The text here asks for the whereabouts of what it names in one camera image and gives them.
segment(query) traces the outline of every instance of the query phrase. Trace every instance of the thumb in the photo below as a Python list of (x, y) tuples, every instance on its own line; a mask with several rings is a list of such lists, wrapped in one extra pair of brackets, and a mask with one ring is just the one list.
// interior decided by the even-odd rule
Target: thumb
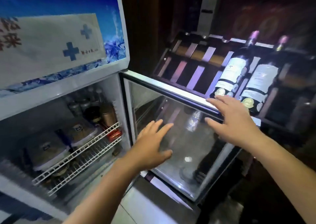
[(162, 162), (168, 160), (172, 156), (172, 150), (166, 150), (163, 152), (160, 152), (160, 155), (162, 157)]
[(220, 134), (223, 129), (223, 124), (216, 122), (215, 120), (206, 117), (205, 122), (217, 133)]

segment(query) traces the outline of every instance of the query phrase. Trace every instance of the hand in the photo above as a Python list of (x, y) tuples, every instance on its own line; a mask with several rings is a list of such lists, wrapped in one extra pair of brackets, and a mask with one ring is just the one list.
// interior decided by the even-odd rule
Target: hand
[(159, 146), (162, 138), (173, 126), (173, 123), (163, 126), (158, 131), (161, 124), (162, 119), (157, 122), (151, 121), (141, 130), (136, 143), (125, 155), (124, 158), (129, 160), (127, 163), (132, 163), (137, 171), (153, 169), (171, 158), (172, 150), (159, 152)]
[(255, 125), (248, 109), (235, 98), (229, 96), (215, 96), (206, 99), (213, 104), (224, 116), (224, 123), (220, 124), (211, 118), (205, 122), (225, 141), (247, 149), (249, 145), (257, 143), (265, 135)]

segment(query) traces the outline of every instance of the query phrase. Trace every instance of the gold medal sticker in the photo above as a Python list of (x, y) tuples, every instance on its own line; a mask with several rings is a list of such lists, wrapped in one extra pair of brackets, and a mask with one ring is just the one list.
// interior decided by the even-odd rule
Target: gold medal sticker
[(253, 99), (252, 98), (245, 98), (243, 101), (242, 101), (242, 104), (246, 107), (246, 108), (252, 108), (253, 107)]
[(223, 95), (225, 95), (225, 89), (219, 88), (219, 89), (217, 89), (217, 91), (214, 94), (223, 96)]

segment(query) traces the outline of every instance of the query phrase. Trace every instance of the forearm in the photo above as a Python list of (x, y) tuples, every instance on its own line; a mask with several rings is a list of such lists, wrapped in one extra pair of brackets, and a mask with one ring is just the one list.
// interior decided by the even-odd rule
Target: forearm
[(138, 173), (127, 160), (118, 159), (93, 193), (74, 210), (64, 224), (111, 223), (128, 185)]
[(316, 223), (316, 173), (274, 140), (248, 145), (307, 224)]

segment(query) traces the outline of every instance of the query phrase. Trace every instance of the glass door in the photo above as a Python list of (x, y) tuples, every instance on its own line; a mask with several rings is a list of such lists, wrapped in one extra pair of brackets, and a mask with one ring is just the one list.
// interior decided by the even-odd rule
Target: glass door
[(123, 77), (133, 142), (152, 120), (174, 123), (160, 145), (161, 151), (171, 149), (173, 155), (151, 171), (186, 198), (198, 201), (239, 152), (204, 122), (206, 116), (222, 122), (219, 115), (179, 93), (172, 94), (159, 81), (141, 80), (141, 75)]

